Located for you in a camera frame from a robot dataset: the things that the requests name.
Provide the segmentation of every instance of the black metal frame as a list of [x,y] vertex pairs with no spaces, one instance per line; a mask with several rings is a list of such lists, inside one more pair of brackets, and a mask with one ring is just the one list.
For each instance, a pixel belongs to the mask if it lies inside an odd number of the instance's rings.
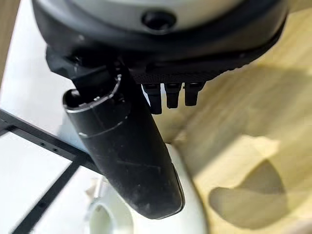
[[29,233],[33,229],[44,212],[49,208],[54,199],[80,166],[86,167],[97,173],[99,173],[99,171],[91,157],[84,151],[79,150],[42,129],[0,109],[0,136],[8,132],[12,132],[46,150],[72,161],[69,167],[41,197],[20,224],[12,231],[14,234],[24,234]]

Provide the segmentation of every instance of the black cylindrical handle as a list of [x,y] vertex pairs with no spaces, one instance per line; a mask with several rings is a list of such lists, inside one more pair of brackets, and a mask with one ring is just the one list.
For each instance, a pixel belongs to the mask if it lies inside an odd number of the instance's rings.
[[119,77],[105,97],[83,103],[71,90],[63,104],[99,170],[134,210],[161,219],[183,209],[182,188],[140,86]]

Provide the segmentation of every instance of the black clip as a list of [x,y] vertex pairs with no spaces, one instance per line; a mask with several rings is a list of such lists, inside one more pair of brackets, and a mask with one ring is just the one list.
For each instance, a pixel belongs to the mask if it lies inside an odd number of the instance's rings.
[[201,91],[206,82],[185,83],[185,105],[196,106],[198,92]]
[[169,109],[177,108],[181,87],[181,83],[165,84],[165,90],[167,94],[167,107]]
[[143,84],[143,89],[150,100],[151,113],[160,115],[162,113],[160,84]]

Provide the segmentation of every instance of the textured black surface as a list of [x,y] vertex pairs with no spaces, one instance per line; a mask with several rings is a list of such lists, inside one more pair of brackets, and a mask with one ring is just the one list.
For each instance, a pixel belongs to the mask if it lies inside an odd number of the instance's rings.
[[72,124],[123,199],[150,219],[180,212],[183,191],[141,86],[124,76],[109,98],[69,105],[69,96],[63,102]]

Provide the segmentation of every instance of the wooden floor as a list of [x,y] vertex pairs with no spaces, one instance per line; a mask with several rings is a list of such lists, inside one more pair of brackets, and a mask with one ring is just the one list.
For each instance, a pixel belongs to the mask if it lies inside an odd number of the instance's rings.
[[20,0],[0,0],[0,84]]
[[[4,11],[12,21],[18,1],[1,1],[0,19]],[[178,109],[155,116],[186,162],[212,234],[312,233],[297,229],[312,227],[312,0],[290,6],[269,53],[208,82],[196,107],[181,94]],[[0,20],[2,60],[10,25]]]

